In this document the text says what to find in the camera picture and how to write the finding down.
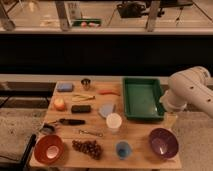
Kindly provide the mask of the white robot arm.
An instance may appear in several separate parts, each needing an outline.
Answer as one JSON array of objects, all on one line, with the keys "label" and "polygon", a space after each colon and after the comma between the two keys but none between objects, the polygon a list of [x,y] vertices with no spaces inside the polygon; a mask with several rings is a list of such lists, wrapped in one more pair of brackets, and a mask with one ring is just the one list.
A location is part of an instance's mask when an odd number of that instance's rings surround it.
[{"label": "white robot arm", "polygon": [[159,102],[167,112],[181,112],[190,103],[213,118],[213,90],[207,87],[210,72],[196,66],[172,74],[168,78],[169,89]]}]

